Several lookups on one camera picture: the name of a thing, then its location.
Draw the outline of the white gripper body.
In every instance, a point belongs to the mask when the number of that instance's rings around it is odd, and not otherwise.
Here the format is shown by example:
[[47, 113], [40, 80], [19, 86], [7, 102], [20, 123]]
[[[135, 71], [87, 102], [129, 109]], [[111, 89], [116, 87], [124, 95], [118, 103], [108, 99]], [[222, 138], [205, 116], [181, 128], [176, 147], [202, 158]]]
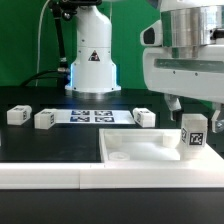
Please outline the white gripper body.
[[158, 20], [140, 40], [149, 90], [224, 103], [224, 29]]

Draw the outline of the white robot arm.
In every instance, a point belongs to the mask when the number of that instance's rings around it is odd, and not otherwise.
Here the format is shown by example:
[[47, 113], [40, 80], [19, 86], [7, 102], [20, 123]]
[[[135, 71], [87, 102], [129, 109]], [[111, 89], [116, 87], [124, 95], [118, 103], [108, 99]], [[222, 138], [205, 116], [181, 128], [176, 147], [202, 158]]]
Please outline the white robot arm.
[[[224, 0], [146, 1], [160, 13], [140, 34], [147, 88], [162, 93], [172, 112], [181, 109], [181, 97], [212, 102], [211, 129], [224, 131]], [[111, 21], [95, 2], [78, 3], [74, 92], [104, 94], [119, 88], [111, 31]]]

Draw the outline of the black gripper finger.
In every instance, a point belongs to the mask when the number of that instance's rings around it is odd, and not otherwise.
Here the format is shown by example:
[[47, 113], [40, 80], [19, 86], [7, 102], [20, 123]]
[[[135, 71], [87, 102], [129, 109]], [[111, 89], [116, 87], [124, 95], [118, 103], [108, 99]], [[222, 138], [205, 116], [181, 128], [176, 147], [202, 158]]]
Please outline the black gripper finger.
[[224, 131], [224, 104], [213, 103], [212, 108], [214, 109], [211, 119], [212, 131], [214, 133], [222, 132]]
[[182, 111], [179, 97], [172, 94], [165, 94], [164, 99], [170, 111], [170, 119], [172, 121], [179, 121]]

